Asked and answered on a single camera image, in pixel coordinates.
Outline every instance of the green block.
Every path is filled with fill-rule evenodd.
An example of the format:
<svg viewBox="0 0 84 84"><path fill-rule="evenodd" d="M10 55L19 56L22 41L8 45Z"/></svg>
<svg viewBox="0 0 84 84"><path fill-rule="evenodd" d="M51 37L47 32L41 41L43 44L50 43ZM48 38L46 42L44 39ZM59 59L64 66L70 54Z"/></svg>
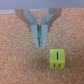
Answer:
<svg viewBox="0 0 84 84"><path fill-rule="evenodd" d="M64 49L50 49L50 68L63 69L65 66Z"/></svg>

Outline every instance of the textured floor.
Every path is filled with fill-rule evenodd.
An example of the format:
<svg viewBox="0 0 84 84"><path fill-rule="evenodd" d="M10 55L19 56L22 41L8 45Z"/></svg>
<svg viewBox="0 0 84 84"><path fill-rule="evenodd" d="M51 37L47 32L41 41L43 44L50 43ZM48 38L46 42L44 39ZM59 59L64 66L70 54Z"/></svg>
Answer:
<svg viewBox="0 0 84 84"><path fill-rule="evenodd" d="M33 12L39 24L46 12ZM49 68L50 49L65 50L63 70ZM84 84L84 8L62 10L44 50L15 14L0 16L0 84Z"/></svg>

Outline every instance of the green cube top face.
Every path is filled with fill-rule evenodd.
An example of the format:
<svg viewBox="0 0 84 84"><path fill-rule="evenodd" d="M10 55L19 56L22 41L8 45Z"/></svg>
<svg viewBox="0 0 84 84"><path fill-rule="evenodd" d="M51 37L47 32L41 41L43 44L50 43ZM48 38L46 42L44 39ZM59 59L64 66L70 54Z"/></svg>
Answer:
<svg viewBox="0 0 84 84"><path fill-rule="evenodd" d="M50 49L50 68L63 69L65 65L64 49Z"/></svg>

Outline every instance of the small cube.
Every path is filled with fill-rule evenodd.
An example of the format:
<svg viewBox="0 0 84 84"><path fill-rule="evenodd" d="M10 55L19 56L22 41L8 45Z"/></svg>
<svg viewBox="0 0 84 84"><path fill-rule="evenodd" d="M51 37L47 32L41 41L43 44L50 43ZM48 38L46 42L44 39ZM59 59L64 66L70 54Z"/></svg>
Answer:
<svg viewBox="0 0 84 84"><path fill-rule="evenodd" d="M64 49L50 49L50 68L63 69L65 66Z"/></svg>

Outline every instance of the yellow-green cube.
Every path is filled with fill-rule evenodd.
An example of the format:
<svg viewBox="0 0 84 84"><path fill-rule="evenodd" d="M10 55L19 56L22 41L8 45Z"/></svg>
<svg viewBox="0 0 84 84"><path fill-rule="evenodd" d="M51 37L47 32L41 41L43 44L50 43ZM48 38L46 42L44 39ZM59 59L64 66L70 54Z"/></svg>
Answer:
<svg viewBox="0 0 84 84"><path fill-rule="evenodd" d="M65 66L64 49L50 49L50 68L63 69Z"/></svg>

